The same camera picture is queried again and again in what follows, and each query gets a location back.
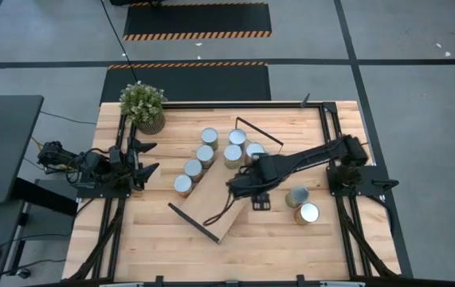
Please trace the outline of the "blueberries label can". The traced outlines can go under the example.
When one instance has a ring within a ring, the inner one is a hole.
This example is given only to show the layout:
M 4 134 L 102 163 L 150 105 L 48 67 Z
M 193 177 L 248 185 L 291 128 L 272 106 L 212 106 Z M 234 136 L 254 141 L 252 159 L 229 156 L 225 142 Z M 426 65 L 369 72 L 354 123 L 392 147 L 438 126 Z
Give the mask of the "blueberries label can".
M 308 202 L 309 191 L 303 185 L 295 186 L 285 196 L 286 205 L 296 209 Z

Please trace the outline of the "pineapple label can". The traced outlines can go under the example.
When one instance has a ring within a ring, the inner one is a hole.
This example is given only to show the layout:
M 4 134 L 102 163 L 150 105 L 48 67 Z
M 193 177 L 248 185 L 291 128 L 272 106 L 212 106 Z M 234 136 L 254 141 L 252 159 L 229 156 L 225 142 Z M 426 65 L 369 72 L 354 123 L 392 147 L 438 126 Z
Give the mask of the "pineapple label can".
M 175 178 L 173 187 L 180 196 L 186 198 L 193 190 L 193 182 L 188 175 L 179 175 Z

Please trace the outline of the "oranges label can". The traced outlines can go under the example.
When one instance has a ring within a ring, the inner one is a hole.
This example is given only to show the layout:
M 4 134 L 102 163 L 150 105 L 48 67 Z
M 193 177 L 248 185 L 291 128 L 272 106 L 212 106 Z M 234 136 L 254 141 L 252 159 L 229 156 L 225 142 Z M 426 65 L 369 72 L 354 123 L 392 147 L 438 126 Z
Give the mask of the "oranges label can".
M 249 143 L 245 149 L 245 164 L 252 163 L 255 159 L 258 159 L 260 155 L 265 155 L 267 151 L 262 144 L 257 142 Z

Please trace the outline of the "black hazard striped floor mat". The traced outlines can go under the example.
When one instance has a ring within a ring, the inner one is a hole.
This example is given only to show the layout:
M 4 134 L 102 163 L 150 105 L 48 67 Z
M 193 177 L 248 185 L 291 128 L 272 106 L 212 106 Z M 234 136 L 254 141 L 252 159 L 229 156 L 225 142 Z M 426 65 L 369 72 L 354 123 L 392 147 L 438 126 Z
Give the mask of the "black hazard striped floor mat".
M 111 65 L 101 102 L 117 102 L 127 85 L 141 83 L 164 91 L 169 101 L 267 101 L 268 65 L 263 61 L 169 62 Z
M 150 5 L 128 8 L 125 41 L 172 41 L 270 37 L 272 24 L 265 2 Z

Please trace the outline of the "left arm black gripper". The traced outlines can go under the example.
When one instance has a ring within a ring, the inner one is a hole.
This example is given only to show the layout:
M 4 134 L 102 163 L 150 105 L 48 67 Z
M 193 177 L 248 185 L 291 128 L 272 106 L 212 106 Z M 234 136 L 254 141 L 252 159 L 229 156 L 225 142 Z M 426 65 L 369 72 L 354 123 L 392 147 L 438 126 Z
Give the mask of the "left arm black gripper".
M 130 147 L 125 152 L 116 145 L 108 149 L 111 167 L 111 181 L 109 186 L 116 190 L 143 191 L 144 184 L 159 167 L 159 163 L 144 166 L 142 163 L 135 165 L 134 153 L 146 153 L 156 147 L 157 143 L 142 143 L 136 138 L 130 141 Z

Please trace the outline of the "dark grey desk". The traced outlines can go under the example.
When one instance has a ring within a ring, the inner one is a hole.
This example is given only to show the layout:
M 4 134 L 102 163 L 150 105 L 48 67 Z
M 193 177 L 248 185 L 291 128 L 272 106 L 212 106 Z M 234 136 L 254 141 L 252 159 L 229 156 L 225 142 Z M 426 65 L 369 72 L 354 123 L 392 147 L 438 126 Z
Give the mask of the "dark grey desk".
M 17 178 L 44 98 L 0 96 L 0 202 L 5 202 Z

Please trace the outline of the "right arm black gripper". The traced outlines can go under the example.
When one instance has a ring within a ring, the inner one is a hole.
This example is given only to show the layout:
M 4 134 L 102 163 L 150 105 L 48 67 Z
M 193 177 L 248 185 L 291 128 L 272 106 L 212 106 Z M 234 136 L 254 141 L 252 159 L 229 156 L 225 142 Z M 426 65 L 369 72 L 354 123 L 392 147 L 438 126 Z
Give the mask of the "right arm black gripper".
M 251 197 L 252 209 L 255 211 L 271 210 L 268 193 L 255 195 L 257 192 L 269 191 L 277 187 L 288 172 L 288 159 L 284 155 L 266 155 L 255 159 L 245 174 L 236 174 L 226 182 L 229 192 L 235 199 Z

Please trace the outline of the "orange red labelled can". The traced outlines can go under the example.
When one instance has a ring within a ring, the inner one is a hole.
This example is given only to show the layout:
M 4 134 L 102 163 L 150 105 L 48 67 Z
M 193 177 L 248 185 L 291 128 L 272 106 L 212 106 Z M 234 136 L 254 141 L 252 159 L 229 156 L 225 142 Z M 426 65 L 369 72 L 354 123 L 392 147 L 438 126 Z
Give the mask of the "orange red labelled can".
M 228 169 L 236 169 L 241 165 L 242 149 L 236 144 L 230 144 L 225 147 L 224 164 Z

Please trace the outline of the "wooden shelf with black legs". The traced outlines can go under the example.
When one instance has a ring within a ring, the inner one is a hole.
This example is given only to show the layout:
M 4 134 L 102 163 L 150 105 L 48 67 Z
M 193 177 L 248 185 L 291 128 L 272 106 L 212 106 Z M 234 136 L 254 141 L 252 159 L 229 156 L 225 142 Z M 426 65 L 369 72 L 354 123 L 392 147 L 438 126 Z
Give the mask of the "wooden shelf with black legs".
M 271 136 L 247 120 L 237 117 L 234 128 L 242 129 L 247 135 L 245 147 L 242 149 L 241 166 L 245 165 L 245 149 L 252 142 L 262 144 L 269 141 L 279 146 L 284 143 Z M 251 198 L 234 199 L 229 193 L 226 182 L 232 179 L 238 168 L 228 169 L 224 164 L 223 152 L 229 143 L 229 131 L 218 132 L 218 149 L 214 151 L 214 163 L 209 169 L 203 169 L 203 176 L 198 183 L 193 183 L 193 190 L 183 202 L 168 206 L 183 220 L 191 224 L 205 236 L 216 243 L 222 241 L 229 228 L 240 214 L 242 209 L 251 203 Z

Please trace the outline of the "green potted plant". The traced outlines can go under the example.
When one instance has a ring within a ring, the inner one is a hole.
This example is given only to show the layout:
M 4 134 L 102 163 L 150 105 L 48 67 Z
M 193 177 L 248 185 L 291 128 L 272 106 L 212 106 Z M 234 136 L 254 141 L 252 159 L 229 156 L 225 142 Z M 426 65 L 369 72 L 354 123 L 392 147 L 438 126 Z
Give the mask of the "green potted plant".
M 137 81 L 121 90 L 120 111 L 145 135 L 161 132 L 166 119 L 163 103 L 164 90 Z

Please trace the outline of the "peaches label can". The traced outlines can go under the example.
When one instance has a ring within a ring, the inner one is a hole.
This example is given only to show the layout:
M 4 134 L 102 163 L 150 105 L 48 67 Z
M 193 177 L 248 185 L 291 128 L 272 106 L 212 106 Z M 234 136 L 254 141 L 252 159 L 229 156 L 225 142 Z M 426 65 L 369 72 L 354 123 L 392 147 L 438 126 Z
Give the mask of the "peaches label can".
M 214 163 L 214 149 L 209 145 L 202 145 L 196 151 L 196 157 L 203 169 L 209 169 Z

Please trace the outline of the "silver lid labelled can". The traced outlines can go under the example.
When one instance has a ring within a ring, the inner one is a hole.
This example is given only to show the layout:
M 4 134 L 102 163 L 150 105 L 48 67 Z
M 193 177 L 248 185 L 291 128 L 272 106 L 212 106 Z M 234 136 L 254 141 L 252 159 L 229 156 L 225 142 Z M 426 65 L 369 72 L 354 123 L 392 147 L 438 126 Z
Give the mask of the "silver lid labelled can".
M 247 135 L 242 129 L 235 128 L 229 132 L 229 143 L 237 145 L 241 149 L 245 147 Z
M 204 128 L 201 140 L 204 145 L 210 146 L 214 151 L 218 149 L 218 132 L 214 128 Z

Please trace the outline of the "tomatoes label can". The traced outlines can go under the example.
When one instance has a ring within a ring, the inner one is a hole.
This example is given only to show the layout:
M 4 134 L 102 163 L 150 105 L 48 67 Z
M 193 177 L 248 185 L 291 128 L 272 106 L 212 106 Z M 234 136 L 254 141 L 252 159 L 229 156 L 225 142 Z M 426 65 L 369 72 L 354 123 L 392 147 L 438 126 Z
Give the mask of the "tomatoes label can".
M 184 165 L 184 172 L 193 183 L 198 183 L 203 176 L 202 164 L 197 159 L 190 159 Z

